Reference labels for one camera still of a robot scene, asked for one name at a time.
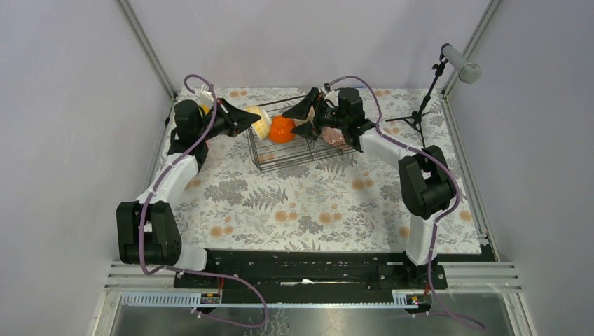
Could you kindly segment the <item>yellow sun pattern bowl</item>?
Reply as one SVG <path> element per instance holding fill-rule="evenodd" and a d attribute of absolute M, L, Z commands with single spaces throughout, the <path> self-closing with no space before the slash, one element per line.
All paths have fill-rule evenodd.
<path fill-rule="evenodd" d="M 263 107 L 255 105 L 247 106 L 245 111 L 260 117 L 259 120 L 251 125 L 251 128 L 260 140 L 266 139 L 272 127 L 272 120 L 268 112 Z"/>

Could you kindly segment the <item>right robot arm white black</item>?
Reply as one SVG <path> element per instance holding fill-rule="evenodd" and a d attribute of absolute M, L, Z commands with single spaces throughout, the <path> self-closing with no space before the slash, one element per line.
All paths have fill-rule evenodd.
<path fill-rule="evenodd" d="M 411 264 L 403 267 L 401 277 L 411 288 L 425 284 L 430 275 L 426 265 L 436 257 L 436 223 L 446 215 L 459 191 L 441 149 L 419 149 L 385 134 L 379 122 L 366 117 L 356 88 L 312 88 L 282 115 L 302 122 L 292 129 L 295 135 L 315 140 L 325 129 L 338 130 L 347 146 L 398 170 L 401 199 L 410 212 L 405 254 Z"/>

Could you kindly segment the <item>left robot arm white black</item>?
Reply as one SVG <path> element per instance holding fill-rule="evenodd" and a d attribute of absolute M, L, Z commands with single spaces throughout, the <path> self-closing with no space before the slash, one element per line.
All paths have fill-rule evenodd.
<path fill-rule="evenodd" d="M 236 137 L 260 120 L 260 114 L 237 108 L 223 98 L 206 104 L 193 99 L 174 104 L 165 166 L 136 200 L 121 202 L 116 209 L 123 263 L 190 270 L 191 279 L 202 288 L 215 283 L 216 267 L 207 262 L 205 249 L 182 242 L 174 210 L 206 161 L 207 140 L 219 135 Z"/>

